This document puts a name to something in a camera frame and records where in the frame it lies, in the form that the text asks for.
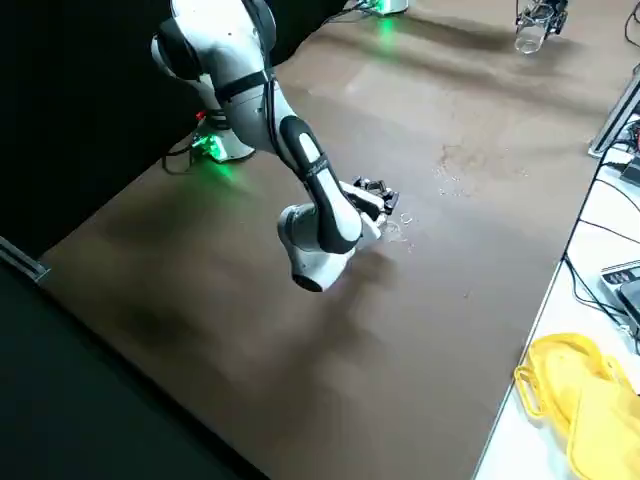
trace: black cable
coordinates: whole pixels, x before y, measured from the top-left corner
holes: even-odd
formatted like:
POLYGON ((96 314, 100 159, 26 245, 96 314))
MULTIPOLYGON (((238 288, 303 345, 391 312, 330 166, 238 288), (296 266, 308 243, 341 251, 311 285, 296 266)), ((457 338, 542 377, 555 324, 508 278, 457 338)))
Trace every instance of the black cable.
MULTIPOLYGON (((593 304, 597 305, 597 302, 593 301, 593 300, 587 300, 586 298, 582 298, 580 295, 578 295, 578 290, 577 290, 577 282, 576 282, 576 272, 574 272, 573 269, 569 268, 569 273, 571 274, 571 283, 572 283, 572 288, 573 288, 573 296, 575 297, 575 299, 578 301, 578 303, 581 303, 582 305, 589 307, 589 308, 593 308, 595 310, 601 310, 600 307, 594 306, 593 304)), ((613 305, 609 305, 606 303, 602 303, 602 305, 608 309, 611 309, 615 312, 615 314, 617 315, 625 315, 626 316, 626 312, 624 310, 621 310, 617 307, 614 307, 613 305)))
POLYGON ((624 145, 627 148, 632 148, 634 151, 638 150, 638 144, 633 143, 631 140, 616 140, 611 145, 609 145, 609 148, 613 148, 616 145, 624 145))
POLYGON ((603 313, 605 313, 609 319, 615 323, 618 327, 621 325, 620 322, 618 321, 618 319, 616 317, 613 316, 613 314, 609 311, 609 308, 611 308, 612 310, 615 309, 616 311, 618 309, 616 309, 615 307, 612 307, 611 305, 606 305, 603 304, 598 297, 595 296, 595 294, 593 293, 593 291, 589 288, 589 285, 586 284, 586 282, 582 279, 582 277, 580 276, 580 274, 578 273, 578 271, 576 270, 576 268, 573 265, 573 262, 571 262, 571 259, 569 258, 569 255, 565 253, 564 255, 564 261, 567 264, 567 266, 569 267, 569 271, 571 272, 571 276, 572 278, 577 278, 578 280, 580 280, 580 283, 582 284, 582 286, 584 287, 584 289, 587 291, 587 293, 589 294, 589 296, 593 299, 593 301, 598 305, 599 310, 601 310, 603 313))
POLYGON ((640 44, 634 42, 633 40, 631 40, 631 38, 629 38, 629 23, 631 23, 631 19, 635 19, 636 22, 640 23, 638 21, 638 17, 637 17, 637 13, 638 13, 638 9, 640 8, 640 2, 636 3, 636 6, 633 7, 633 10, 631 11, 631 13, 629 14, 629 16, 627 17, 626 22, 624 22, 624 39, 629 42, 632 45, 635 45, 636 47, 640 48, 640 44))
POLYGON ((269 133, 269 140, 273 145, 273 149, 278 157, 284 159, 282 149, 280 148, 280 142, 278 141, 278 127, 276 125, 276 113, 275 113, 275 77, 271 77, 264 87, 264 103, 265 103, 265 115, 267 120, 267 130, 269 133))
POLYGON ((179 150, 176 150, 175 152, 167 152, 166 153, 166 157, 177 157, 178 155, 182 155, 183 153, 187 153, 189 150, 191 150, 191 145, 187 145, 184 148, 181 148, 179 150))
POLYGON ((364 20, 365 18, 369 18, 371 16, 373 16, 373 12, 366 12, 364 10, 361 10, 362 15, 359 16, 358 18, 354 18, 353 20, 333 20, 330 23, 358 23, 361 22, 362 20, 364 20))
POLYGON ((626 163, 617 163, 617 162, 605 162, 601 166, 613 168, 614 170, 620 173, 622 173, 624 169, 627 168, 626 163))
POLYGON ((640 118, 636 118, 635 120, 630 120, 627 123, 625 123, 622 128, 627 128, 629 126, 633 126, 633 125, 640 125, 640 118))
POLYGON ((587 225, 591 225, 592 227, 599 228, 599 229, 604 230, 606 232, 612 233, 612 234, 614 234, 614 235, 616 235, 616 236, 618 236, 620 238, 624 238, 625 240, 628 240, 628 241, 633 242, 633 243, 635 243, 637 245, 640 245, 640 240, 636 240, 635 238, 627 237, 626 235, 623 235, 622 233, 616 232, 615 230, 612 230, 612 229, 610 229, 608 227, 605 227, 604 225, 598 225, 597 223, 592 223, 592 222, 589 222, 587 220, 582 220, 581 218, 578 219, 578 221, 582 222, 582 223, 586 223, 587 225))
POLYGON ((596 178, 595 181, 596 182, 600 182, 600 183, 604 183, 605 185, 608 185, 609 187, 613 188, 616 192, 618 192, 620 195, 622 195, 624 198, 626 198, 629 201, 629 203, 631 203, 631 205, 633 205, 633 208, 635 208, 638 211, 638 213, 640 213, 640 207, 638 206, 638 204, 636 202, 634 202, 633 199, 629 195, 627 195, 622 190, 620 190, 618 187, 616 187, 613 183, 606 182, 606 181, 601 180, 599 178, 596 178))
POLYGON ((169 175, 189 175, 191 173, 190 168, 192 165, 193 165, 193 155, 191 152, 189 152, 189 166, 187 167, 186 170, 182 170, 182 171, 171 170, 167 163, 166 155, 163 155, 162 158, 160 159, 160 167, 162 168, 162 170, 165 171, 165 173, 169 175))
POLYGON ((343 17, 343 16, 345 16, 345 15, 347 15, 349 13, 356 12, 356 11, 368 14, 368 15, 364 15, 361 18, 358 18, 356 21, 364 20, 364 18, 370 16, 373 13, 370 9, 367 8, 368 4, 369 4, 368 0, 360 0, 355 5, 353 5, 351 7, 348 7, 348 8, 345 8, 345 9, 339 11, 338 13, 336 13, 335 15, 331 15, 324 22, 322 22, 322 25, 320 25, 320 26, 326 25, 327 23, 331 23, 334 20, 336 20, 337 18, 343 17))

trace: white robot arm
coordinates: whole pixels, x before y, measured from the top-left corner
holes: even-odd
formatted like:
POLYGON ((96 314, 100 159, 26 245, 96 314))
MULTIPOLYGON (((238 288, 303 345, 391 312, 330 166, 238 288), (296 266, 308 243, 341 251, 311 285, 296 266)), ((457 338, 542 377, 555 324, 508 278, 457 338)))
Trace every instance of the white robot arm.
POLYGON ((163 69, 196 86, 209 108, 216 103, 238 139, 276 154, 300 179, 313 203, 284 210, 278 234, 293 279, 324 291, 356 247, 381 236, 380 225, 397 193, 361 181, 340 182, 309 126, 291 109, 265 64, 275 22, 264 0, 174 0, 173 18, 160 26, 152 55, 163 69))

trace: white table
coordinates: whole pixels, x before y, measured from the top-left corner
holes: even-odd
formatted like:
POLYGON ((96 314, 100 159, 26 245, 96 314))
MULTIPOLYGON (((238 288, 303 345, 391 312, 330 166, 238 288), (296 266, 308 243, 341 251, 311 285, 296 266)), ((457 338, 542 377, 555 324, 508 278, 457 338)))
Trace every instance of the white table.
MULTIPOLYGON (((626 153, 611 150, 604 161, 621 161, 626 153)), ((618 173, 602 168, 598 178, 614 184, 640 205, 640 188, 618 179, 618 173)), ((606 226, 640 240, 640 213, 620 193, 600 182, 593 184, 580 219, 606 226)), ((568 255, 580 276, 601 301, 611 304, 599 281, 604 267, 640 260, 640 245, 602 229, 578 222, 570 239, 568 255)), ((588 293, 577 281, 582 298, 588 293)), ((598 310, 580 304, 573 295, 571 273, 561 262, 533 325, 532 340, 552 333, 575 332, 593 339, 605 354, 613 355, 640 392, 640 356, 634 341, 598 310)), ((513 384, 498 412, 493 430, 478 464, 476 480, 574 479, 564 445, 555 439, 549 425, 534 426, 525 414, 513 384)))

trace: black backdrop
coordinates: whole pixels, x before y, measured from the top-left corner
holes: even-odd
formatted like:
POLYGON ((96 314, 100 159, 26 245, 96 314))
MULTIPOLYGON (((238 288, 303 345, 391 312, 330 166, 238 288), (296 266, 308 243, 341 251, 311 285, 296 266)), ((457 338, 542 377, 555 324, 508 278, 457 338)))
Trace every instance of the black backdrop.
MULTIPOLYGON (((274 64, 344 5, 268 2, 274 64)), ((3 9, 0 236, 39 257, 185 136, 200 103, 149 54, 169 0, 10 0, 3 9)))

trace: transparent cup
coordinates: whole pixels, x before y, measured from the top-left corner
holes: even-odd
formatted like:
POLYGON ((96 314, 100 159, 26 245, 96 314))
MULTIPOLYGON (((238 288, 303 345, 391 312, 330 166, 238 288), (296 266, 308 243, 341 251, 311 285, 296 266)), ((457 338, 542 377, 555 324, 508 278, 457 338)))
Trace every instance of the transparent cup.
POLYGON ((515 42, 516 50, 524 55, 540 50, 553 13, 553 7, 544 3, 537 3, 522 12, 515 42))

